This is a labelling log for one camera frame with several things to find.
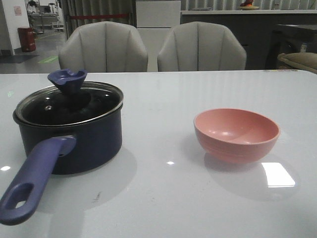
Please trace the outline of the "beige cushion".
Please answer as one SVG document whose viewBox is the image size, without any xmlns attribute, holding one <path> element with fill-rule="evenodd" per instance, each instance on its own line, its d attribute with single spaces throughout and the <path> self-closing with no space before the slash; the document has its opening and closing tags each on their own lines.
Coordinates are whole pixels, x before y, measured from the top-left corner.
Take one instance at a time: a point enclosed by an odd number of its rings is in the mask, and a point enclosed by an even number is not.
<svg viewBox="0 0 317 238">
<path fill-rule="evenodd" d="M 297 69 L 317 73 L 317 54 L 300 53 L 281 53 L 277 56 L 279 69 Z"/>
</svg>

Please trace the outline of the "dark blue saucepan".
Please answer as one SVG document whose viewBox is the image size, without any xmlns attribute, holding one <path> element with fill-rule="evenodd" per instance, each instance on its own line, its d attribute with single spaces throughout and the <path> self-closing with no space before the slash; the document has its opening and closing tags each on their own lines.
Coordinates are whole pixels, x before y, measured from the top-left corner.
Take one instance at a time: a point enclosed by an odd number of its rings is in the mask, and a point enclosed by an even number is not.
<svg viewBox="0 0 317 238">
<path fill-rule="evenodd" d="M 69 126 L 19 125 L 26 160 L 0 201 L 0 221 L 18 225 L 36 211 L 51 174 L 71 175 L 97 168 L 122 145 L 121 108 L 93 121 Z"/>
</svg>

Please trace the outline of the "white cabinet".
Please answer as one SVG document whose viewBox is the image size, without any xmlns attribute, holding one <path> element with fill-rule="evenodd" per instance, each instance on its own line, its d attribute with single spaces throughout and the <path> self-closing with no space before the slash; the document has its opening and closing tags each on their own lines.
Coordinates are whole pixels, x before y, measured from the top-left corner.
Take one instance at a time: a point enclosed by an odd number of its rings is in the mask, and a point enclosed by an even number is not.
<svg viewBox="0 0 317 238">
<path fill-rule="evenodd" d="M 148 72 L 156 72 L 157 56 L 171 27 L 180 24 L 180 0 L 137 0 L 136 26 L 148 52 Z"/>
</svg>

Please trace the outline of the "glass lid blue knob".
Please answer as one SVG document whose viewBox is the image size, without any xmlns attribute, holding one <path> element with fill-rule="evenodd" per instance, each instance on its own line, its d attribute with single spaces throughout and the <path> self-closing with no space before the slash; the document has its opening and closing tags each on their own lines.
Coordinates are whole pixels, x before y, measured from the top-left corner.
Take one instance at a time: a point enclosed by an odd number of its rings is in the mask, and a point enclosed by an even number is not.
<svg viewBox="0 0 317 238">
<path fill-rule="evenodd" d="M 114 85 L 86 81 L 85 69 L 61 69 L 48 75 L 51 86 L 21 100 L 14 115 L 36 126 L 69 126 L 102 118 L 123 105 L 123 92 Z"/>
</svg>

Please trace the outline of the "left grey upholstered chair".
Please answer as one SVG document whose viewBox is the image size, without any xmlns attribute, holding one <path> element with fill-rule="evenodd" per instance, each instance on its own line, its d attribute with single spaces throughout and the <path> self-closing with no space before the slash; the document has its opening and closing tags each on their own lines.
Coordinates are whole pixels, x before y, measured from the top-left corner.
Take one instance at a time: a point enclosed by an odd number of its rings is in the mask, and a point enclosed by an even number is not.
<svg viewBox="0 0 317 238">
<path fill-rule="evenodd" d="M 103 21 L 74 30 L 58 55 L 61 69 L 88 72 L 146 72 L 148 52 L 131 25 Z"/>
</svg>

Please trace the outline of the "pink plastic bowl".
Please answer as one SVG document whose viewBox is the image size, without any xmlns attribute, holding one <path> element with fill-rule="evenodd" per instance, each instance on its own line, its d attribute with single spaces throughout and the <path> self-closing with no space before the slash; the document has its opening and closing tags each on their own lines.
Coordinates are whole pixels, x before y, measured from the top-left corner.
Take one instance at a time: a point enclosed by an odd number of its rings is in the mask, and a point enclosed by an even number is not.
<svg viewBox="0 0 317 238">
<path fill-rule="evenodd" d="M 271 119 L 233 108 L 199 113 L 194 128 L 199 144 L 207 153 L 233 164 L 260 160 L 271 151 L 280 135 L 279 126 Z"/>
</svg>

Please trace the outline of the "red trash bin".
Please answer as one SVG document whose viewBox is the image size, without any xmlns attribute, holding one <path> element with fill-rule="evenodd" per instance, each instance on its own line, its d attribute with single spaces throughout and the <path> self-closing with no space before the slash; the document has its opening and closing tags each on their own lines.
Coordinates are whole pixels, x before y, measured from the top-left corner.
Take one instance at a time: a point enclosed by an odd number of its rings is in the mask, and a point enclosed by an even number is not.
<svg viewBox="0 0 317 238">
<path fill-rule="evenodd" d="M 31 27 L 19 27 L 18 35 L 22 52 L 32 52 L 36 50 L 34 33 Z"/>
</svg>

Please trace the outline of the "right grey upholstered chair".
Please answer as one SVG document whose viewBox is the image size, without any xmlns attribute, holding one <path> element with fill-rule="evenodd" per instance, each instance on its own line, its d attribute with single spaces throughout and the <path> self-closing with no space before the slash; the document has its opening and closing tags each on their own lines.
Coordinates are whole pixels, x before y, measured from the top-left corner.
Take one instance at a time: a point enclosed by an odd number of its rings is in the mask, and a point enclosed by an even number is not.
<svg viewBox="0 0 317 238">
<path fill-rule="evenodd" d="M 171 28 L 158 53 L 158 71 L 244 70 L 247 53 L 224 25 L 190 22 Z"/>
</svg>

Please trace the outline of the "grey upholstered chair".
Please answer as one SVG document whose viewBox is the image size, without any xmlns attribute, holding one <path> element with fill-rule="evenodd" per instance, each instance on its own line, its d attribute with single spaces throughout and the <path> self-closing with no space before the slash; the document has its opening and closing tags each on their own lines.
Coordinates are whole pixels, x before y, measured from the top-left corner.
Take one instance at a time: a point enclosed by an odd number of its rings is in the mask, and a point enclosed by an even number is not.
<svg viewBox="0 0 317 238">
<path fill-rule="evenodd" d="M 61 69 L 88 72 L 146 72 L 148 52 L 131 25 L 103 21 L 74 30 L 58 55 Z"/>
<path fill-rule="evenodd" d="M 247 53 L 224 25 L 190 22 L 171 28 L 158 53 L 158 71 L 244 70 Z"/>
</svg>

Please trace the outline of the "plate with fruit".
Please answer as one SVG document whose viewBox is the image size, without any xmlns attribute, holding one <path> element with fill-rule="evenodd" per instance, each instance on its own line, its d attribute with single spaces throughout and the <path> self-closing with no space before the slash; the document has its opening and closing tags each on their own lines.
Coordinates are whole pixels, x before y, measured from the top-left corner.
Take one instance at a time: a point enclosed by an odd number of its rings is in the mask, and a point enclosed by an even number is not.
<svg viewBox="0 0 317 238">
<path fill-rule="evenodd" d="M 254 0 L 245 0 L 239 5 L 240 10 L 258 10 L 260 7 L 259 6 L 254 6 L 253 5 Z"/>
</svg>

